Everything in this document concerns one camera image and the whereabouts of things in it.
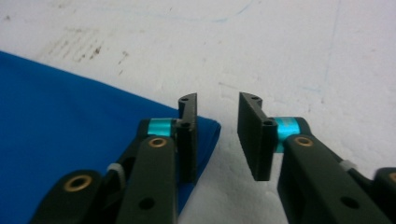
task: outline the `screw hole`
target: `screw hole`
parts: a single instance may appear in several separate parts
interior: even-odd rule
[[[163,143],[163,140],[161,140],[161,139],[155,139],[154,141],[152,141],[152,144],[155,145],[155,146],[158,146],[158,145],[160,145],[162,143]]]
[[[263,122],[264,125],[273,125],[274,123],[271,120],[266,120]]]
[[[77,187],[80,187],[80,186],[84,185],[86,181],[87,181],[87,180],[86,180],[86,179],[83,179],[83,178],[75,179],[75,180],[70,184],[70,186],[71,186],[72,188],[77,188]]]
[[[300,138],[298,141],[302,144],[309,144],[308,139]]]
[[[182,124],[181,124],[181,127],[183,127],[183,128],[188,128],[188,127],[190,127],[190,125],[191,125],[191,124],[188,123],[188,122],[187,122],[187,123],[182,123]]]
[[[349,198],[349,197],[342,197],[341,198],[341,202],[346,206],[346,207],[349,207],[349,208],[352,208],[352,209],[358,209],[360,206],[359,206],[359,203],[358,202],[356,202],[356,200],[354,200],[354,199],[352,199],[352,198]]]
[[[152,198],[145,198],[139,203],[139,208],[142,210],[149,210],[154,207],[155,201]]]

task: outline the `blue cloth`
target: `blue cloth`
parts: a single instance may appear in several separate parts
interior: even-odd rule
[[[177,115],[174,108],[0,52],[0,223],[30,220],[63,175],[80,169],[104,175],[141,119]],[[200,175],[220,126],[198,118],[198,127]],[[179,212],[192,189],[178,184]]]

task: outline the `white table surface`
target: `white table surface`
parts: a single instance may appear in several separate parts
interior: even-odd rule
[[[0,50],[222,125],[179,223],[287,223],[272,180],[255,182],[236,134],[238,92],[372,177],[395,166],[396,2],[1,0]]]

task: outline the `brass screw insert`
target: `brass screw insert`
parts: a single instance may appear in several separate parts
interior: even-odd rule
[[[390,177],[390,179],[393,180],[393,182],[396,183],[396,173],[391,173],[391,174],[389,174],[389,177]]]
[[[296,137],[294,138],[294,141],[303,147],[312,147],[314,145],[314,142],[312,142],[311,139],[306,138],[306,137]]]
[[[166,139],[164,138],[153,138],[151,139],[148,144],[151,147],[163,147],[166,145]]]
[[[92,182],[89,175],[76,175],[64,184],[64,190],[68,192],[76,192],[87,188]]]

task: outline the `white cable tie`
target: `white cable tie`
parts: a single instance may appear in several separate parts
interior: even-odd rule
[[[341,168],[343,168],[347,172],[350,169],[357,170],[357,168],[358,168],[358,166],[355,163],[353,163],[352,161],[349,161],[349,160],[341,161],[340,162],[340,166],[341,166]]]
[[[123,170],[123,167],[119,163],[111,163],[107,167],[107,171],[115,171],[119,177],[120,181],[120,188],[123,189],[126,186],[126,180],[125,180],[125,172]]]

